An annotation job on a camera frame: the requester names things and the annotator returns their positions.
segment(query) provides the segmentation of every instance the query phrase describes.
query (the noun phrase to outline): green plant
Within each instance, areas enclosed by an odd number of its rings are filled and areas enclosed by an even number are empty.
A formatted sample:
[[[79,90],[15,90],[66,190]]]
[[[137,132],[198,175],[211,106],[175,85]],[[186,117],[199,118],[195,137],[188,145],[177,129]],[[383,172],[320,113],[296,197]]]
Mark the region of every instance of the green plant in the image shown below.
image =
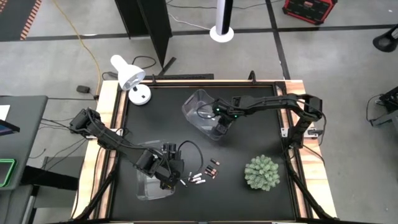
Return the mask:
[[[250,164],[246,164],[244,178],[252,189],[269,191],[271,187],[279,184],[278,164],[271,161],[265,155],[251,159]]]

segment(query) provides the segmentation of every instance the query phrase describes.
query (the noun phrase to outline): red box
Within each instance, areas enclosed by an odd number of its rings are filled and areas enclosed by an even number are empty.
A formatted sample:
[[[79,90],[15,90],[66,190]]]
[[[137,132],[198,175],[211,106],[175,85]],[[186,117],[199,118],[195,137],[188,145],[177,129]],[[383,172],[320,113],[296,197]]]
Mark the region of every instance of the red box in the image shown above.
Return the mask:
[[[337,0],[286,0],[282,10],[284,14],[320,25],[336,3]]]

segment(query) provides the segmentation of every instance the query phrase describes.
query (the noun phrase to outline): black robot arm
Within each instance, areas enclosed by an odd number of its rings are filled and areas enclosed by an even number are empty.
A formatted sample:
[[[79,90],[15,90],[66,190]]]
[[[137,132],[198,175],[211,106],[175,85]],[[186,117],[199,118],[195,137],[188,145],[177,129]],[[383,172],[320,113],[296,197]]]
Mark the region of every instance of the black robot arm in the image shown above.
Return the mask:
[[[304,109],[300,107],[299,103],[304,104]],[[322,118],[322,100],[315,96],[296,94],[262,98],[235,96],[232,97],[230,103],[222,99],[213,103],[213,113],[215,116],[220,116],[218,125],[213,131],[218,135],[224,135],[232,122],[240,116],[270,109],[290,109],[300,117],[297,124],[288,130],[288,145],[291,147],[303,147],[305,131],[312,122]]]
[[[161,149],[134,145],[107,128],[94,110],[81,110],[70,122],[70,129],[83,137],[95,136],[103,149],[126,155],[134,168],[159,179],[162,189],[173,188],[183,172],[181,151],[177,152],[175,144],[164,144]]]

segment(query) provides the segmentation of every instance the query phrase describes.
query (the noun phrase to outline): black table surface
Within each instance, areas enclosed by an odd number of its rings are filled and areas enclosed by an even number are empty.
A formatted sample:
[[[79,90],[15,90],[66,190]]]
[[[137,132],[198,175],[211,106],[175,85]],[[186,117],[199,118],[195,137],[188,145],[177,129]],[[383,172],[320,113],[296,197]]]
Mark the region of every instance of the black table surface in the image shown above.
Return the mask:
[[[6,121],[21,129],[19,133],[0,136],[0,158],[17,161],[9,184],[0,191],[19,185],[46,104],[46,96],[0,96],[0,105],[10,105]]]
[[[221,162],[216,179],[204,175],[206,183],[178,184],[172,196],[141,201],[137,198],[137,175],[124,155],[113,193],[110,217],[129,221],[266,221],[293,220],[288,176],[282,153],[279,118],[276,111],[261,111],[239,118],[227,135],[213,141],[190,124],[182,105],[199,88],[152,89],[152,99],[144,106],[128,103],[126,137],[133,143],[164,139],[177,145],[184,140],[197,143],[204,157],[204,167],[211,158]],[[230,100],[232,96],[274,96],[271,87],[202,88],[213,98]],[[280,184],[271,191],[253,190],[244,179],[244,167],[253,157],[271,157],[279,164]],[[195,171],[200,156],[189,144],[182,147],[185,173]]]

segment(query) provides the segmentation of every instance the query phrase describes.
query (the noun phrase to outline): transparent container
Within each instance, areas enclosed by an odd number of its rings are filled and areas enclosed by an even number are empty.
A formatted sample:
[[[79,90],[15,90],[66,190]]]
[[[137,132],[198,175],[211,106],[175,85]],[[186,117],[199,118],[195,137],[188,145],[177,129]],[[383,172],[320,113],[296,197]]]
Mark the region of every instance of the transparent container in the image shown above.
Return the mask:
[[[140,144],[141,146],[150,146],[161,149],[165,141],[156,140],[151,142],[145,142]],[[160,180],[148,177],[142,172],[137,170],[137,198],[139,200],[155,200],[160,198],[165,198],[174,194],[175,189],[172,190],[162,190],[160,188]]]
[[[205,133],[212,140],[219,140],[223,135],[214,131],[218,124],[219,116],[213,114],[212,104],[214,99],[205,90],[197,90],[182,105],[182,113],[185,118]]]

